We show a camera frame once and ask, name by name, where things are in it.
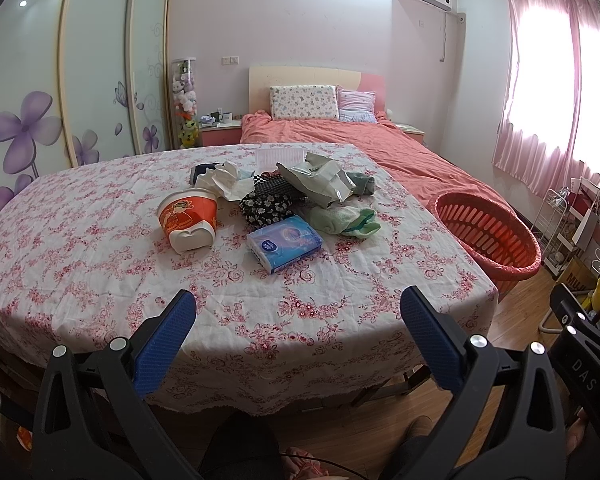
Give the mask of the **red paper noodle cup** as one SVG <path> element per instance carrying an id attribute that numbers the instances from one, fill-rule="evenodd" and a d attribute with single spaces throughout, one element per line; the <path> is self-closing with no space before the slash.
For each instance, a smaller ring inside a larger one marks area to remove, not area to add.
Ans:
<path id="1" fill-rule="evenodd" d="M 210 247 L 215 241 L 218 201 L 209 192 L 172 193 L 160 203 L 157 216 L 174 252 L 185 254 Z"/>

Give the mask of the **plush toy display tube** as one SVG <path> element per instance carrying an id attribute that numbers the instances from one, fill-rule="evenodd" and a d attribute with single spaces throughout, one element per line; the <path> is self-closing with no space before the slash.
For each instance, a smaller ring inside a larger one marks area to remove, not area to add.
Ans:
<path id="1" fill-rule="evenodd" d="M 182 58 L 172 63 L 172 100 L 176 135 L 182 148 L 199 145 L 198 102 L 195 89 L 194 58 Z"/>

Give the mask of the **wall power socket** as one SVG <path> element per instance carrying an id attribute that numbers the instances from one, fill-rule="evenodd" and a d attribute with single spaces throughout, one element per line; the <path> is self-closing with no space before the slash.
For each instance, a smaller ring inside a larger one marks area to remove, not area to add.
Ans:
<path id="1" fill-rule="evenodd" d="M 239 58 L 238 58 L 237 55 L 235 55 L 235 56 L 222 56 L 222 58 L 221 58 L 221 64 L 223 66 L 238 65 L 239 64 Z"/>

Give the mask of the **blue tissue pack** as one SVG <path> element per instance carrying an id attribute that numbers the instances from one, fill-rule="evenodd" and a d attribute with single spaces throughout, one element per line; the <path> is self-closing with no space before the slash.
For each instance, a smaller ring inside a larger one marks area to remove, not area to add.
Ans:
<path id="1" fill-rule="evenodd" d="M 253 231 L 247 245 L 266 272 L 274 274 L 318 252 L 323 239 L 308 222 L 292 216 Z"/>

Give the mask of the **light green sock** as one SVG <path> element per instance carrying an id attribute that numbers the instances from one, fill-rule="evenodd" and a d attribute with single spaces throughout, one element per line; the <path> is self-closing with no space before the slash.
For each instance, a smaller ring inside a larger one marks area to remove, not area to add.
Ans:
<path id="1" fill-rule="evenodd" d="M 342 235 L 365 240 L 381 229 L 376 211 L 370 208 L 343 206 L 312 208 L 306 217 L 312 228 L 329 235 Z"/>

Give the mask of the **sliding wardrobe with flowers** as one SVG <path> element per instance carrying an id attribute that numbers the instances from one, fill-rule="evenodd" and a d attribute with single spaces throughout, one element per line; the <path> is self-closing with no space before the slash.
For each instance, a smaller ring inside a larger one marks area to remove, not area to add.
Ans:
<path id="1" fill-rule="evenodd" d="M 34 180 L 173 144 L 169 0 L 0 0 L 0 211 Z"/>

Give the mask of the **pink window curtain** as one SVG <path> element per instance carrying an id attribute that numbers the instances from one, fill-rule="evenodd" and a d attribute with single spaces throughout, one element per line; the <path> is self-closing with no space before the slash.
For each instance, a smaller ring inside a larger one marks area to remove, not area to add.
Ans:
<path id="1" fill-rule="evenodd" d="M 536 195 L 600 184 L 600 5 L 508 0 L 509 76 L 493 165 Z"/>

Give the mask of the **grey-green fuzzy sock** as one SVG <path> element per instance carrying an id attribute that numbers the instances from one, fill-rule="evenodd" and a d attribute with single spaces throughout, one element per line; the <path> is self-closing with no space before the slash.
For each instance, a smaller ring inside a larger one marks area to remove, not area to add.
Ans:
<path id="1" fill-rule="evenodd" d="M 348 172 L 347 177 L 354 184 L 352 193 L 356 196 L 373 195 L 376 190 L 375 178 L 362 172 Z"/>

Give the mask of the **beige and pink headboard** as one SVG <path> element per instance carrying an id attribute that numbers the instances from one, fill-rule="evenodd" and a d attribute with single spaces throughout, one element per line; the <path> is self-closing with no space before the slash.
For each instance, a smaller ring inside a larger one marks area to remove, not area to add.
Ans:
<path id="1" fill-rule="evenodd" d="M 249 67 L 250 113 L 270 111 L 271 86 L 296 84 L 331 84 L 349 90 L 373 91 L 376 94 L 376 112 L 386 110 L 386 85 L 383 76 L 340 68 L 253 65 Z"/>

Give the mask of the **floral pink tablecloth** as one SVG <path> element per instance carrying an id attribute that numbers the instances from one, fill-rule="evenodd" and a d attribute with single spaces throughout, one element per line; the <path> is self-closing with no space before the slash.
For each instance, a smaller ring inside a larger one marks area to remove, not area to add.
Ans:
<path id="1" fill-rule="evenodd" d="M 352 145 L 318 151 L 369 174 L 360 205 L 381 228 L 271 274 L 247 245 L 238 208 L 220 203 L 214 243 L 187 254 L 159 224 L 162 200 L 201 162 L 257 166 L 257 148 L 161 152 L 40 177 L 0 211 L 0 346 L 44 365 L 58 344 L 92 351 L 129 336 L 177 292 L 197 318 L 152 400 L 185 413 L 232 406 L 272 414 L 292 402 L 379 384 L 420 362 L 399 312 L 417 286 L 437 310 L 486 333 L 498 292 L 454 236 Z"/>

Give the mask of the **white tissue paper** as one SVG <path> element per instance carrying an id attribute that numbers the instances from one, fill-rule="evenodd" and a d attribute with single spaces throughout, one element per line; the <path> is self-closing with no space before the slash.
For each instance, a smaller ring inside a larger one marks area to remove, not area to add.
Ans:
<path id="1" fill-rule="evenodd" d="M 238 203 L 254 191 L 254 181 L 251 174 L 245 174 L 231 162 L 221 162 L 198 174 L 193 188 L 229 203 Z"/>

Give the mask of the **pink striped pillow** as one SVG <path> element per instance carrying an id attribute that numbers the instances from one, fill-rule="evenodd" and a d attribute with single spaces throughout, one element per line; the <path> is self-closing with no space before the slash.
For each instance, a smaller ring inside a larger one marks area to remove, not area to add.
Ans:
<path id="1" fill-rule="evenodd" d="M 340 122 L 376 124 L 376 93 L 337 88 Z"/>

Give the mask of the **right nightstand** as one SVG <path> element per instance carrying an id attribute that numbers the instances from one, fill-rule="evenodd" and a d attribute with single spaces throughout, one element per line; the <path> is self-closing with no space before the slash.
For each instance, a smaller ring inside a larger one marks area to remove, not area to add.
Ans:
<path id="1" fill-rule="evenodd" d="M 399 128 L 406 136 L 419 144 L 425 144 L 425 133 L 422 130 L 407 124 L 396 124 L 396 128 Z"/>

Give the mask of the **navy and blue sock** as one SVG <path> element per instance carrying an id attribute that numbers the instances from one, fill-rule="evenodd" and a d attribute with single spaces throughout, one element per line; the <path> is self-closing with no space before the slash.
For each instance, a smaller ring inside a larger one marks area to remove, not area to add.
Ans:
<path id="1" fill-rule="evenodd" d="M 194 186 L 196 184 L 197 179 L 206 174 L 208 171 L 213 170 L 218 166 L 216 162 L 212 162 L 211 164 L 199 164 L 196 165 L 189 171 L 189 185 Z"/>

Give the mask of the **coral bed duvet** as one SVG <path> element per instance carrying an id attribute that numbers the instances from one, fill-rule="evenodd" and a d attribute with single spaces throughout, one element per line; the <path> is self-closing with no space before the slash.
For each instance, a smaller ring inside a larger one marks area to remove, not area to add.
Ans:
<path id="1" fill-rule="evenodd" d="M 462 192 L 492 200 L 507 211 L 513 210 L 494 188 L 410 138 L 384 113 L 371 124 L 330 119 L 283 120 L 258 110 L 242 118 L 240 142 L 352 144 L 425 207 L 443 193 Z"/>

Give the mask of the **black floral scrunchie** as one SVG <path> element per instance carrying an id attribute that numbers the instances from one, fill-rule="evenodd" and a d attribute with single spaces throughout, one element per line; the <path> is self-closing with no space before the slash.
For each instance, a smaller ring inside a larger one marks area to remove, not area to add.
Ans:
<path id="1" fill-rule="evenodd" d="M 250 226 L 260 229 L 294 214 L 297 190 L 280 174 L 258 174 L 253 184 L 253 191 L 239 202 L 240 212 Z"/>

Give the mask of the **clear plastic bag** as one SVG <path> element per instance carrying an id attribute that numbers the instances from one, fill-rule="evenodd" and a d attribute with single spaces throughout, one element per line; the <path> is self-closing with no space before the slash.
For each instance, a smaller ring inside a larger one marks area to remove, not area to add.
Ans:
<path id="1" fill-rule="evenodd" d="M 293 167 L 304 161 L 306 151 L 293 146 L 262 145 L 256 151 L 257 170 L 260 174 L 277 170 L 277 165 Z"/>

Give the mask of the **pink left nightstand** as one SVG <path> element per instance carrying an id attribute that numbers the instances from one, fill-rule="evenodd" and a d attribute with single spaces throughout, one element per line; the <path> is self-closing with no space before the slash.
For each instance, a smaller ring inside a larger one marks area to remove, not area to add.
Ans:
<path id="1" fill-rule="evenodd" d="M 207 146 L 239 144 L 241 137 L 242 122 L 240 120 L 220 122 L 200 130 L 201 145 L 205 148 Z"/>

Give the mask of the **orange plastic laundry basket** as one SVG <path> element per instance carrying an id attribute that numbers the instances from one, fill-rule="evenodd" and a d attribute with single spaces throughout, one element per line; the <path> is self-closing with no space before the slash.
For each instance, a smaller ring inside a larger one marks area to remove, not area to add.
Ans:
<path id="1" fill-rule="evenodd" d="M 514 212 L 494 200 L 460 191 L 429 201 L 429 211 L 456 237 L 498 290 L 502 301 L 541 266 L 541 248 Z"/>

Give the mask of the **floral white pillow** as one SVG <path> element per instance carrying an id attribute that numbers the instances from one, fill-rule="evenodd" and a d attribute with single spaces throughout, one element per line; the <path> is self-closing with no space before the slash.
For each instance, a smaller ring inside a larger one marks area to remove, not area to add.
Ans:
<path id="1" fill-rule="evenodd" d="M 339 118 L 336 87 L 331 84 L 271 86 L 270 109 L 275 120 Z"/>

